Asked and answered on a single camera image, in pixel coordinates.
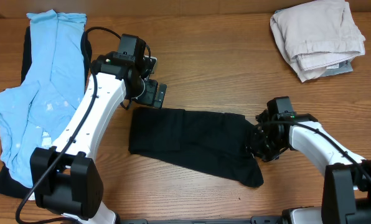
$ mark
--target dark fabric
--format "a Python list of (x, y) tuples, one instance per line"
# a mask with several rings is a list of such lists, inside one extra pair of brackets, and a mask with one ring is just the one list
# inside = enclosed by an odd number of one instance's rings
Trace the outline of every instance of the dark fabric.
[[(92, 45), (88, 40), (86, 40), (86, 52), (89, 56), (92, 55)], [(86, 58), (85, 53), (82, 49), (83, 58)], [(24, 41), (24, 52), (22, 54), (22, 70), (21, 70), (21, 83), (25, 80), (26, 74), (30, 69), (32, 64), (32, 55), (31, 55), (31, 28), (27, 27), (25, 31), (25, 41)], [(88, 76), (88, 63), (84, 59), (83, 64), (85, 66), (85, 85), (87, 82)], [(15, 198), (24, 198), (30, 189), (24, 187), (18, 181), (13, 180), (10, 176), (9, 169), (3, 164), (3, 167), (0, 171), (0, 194), (15, 197)]]
[(239, 114), (138, 108), (129, 152), (259, 187), (263, 176), (245, 149), (252, 128)]

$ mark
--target wooden tabletop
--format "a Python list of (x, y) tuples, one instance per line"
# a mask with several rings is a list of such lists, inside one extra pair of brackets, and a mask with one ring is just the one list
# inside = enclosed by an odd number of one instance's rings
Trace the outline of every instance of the wooden tabletop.
[[(345, 147), (371, 159), (371, 12), (353, 13), (367, 39), (366, 55), (352, 62), (354, 71), (303, 84), (276, 48), (270, 16), (101, 17), (89, 19), (87, 27), (138, 35), (149, 44), (159, 60), (153, 79), (167, 84), (165, 108), (239, 113), (254, 123), (268, 100), (290, 96), (298, 113), (313, 114)], [(20, 83), (28, 25), (26, 19), (0, 20), (0, 92)], [(115, 37), (103, 31), (91, 33), (90, 42), (94, 58), (118, 46)], [(103, 201), (122, 218), (250, 218), (321, 204), (324, 179), (300, 152), (286, 152), (270, 163), (258, 161), (265, 183), (251, 189), (130, 155), (131, 114), (116, 110), (96, 160), (104, 182)], [(0, 195), (0, 223), (15, 223), (19, 202)], [(34, 202), (22, 213), (27, 221), (52, 217)]]

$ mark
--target beige cloth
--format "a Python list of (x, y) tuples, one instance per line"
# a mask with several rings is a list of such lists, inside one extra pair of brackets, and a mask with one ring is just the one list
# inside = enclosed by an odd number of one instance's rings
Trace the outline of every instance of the beige cloth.
[(365, 54), (365, 37), (344, 0), (284, 9), (271, 17), (270, 26), (281, 55), (302, 82), (320, 77), (327, 66)]

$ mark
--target crumpled blue clothing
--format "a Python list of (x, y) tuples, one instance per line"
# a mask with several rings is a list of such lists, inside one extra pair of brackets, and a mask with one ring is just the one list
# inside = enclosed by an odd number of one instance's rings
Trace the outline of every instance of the crumpled blue clothing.
[(32, 187), (29, 159), (36, 147), (48, 148), (78, 108), (85, 86), (80, 40), (85, 14), (28, 13), (32, 65), (19, 87), (0, 93), (0, 159), (11, 177)]

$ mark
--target white label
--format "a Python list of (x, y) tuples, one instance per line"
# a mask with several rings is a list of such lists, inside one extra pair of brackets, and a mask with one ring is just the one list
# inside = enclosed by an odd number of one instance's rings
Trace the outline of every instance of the white label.
[(333, 68), (339, 68), (339, 63), (335, 64), (335, 65), (330, 65), (330, 66), (327, 66), (328, 69), (333, 69)]

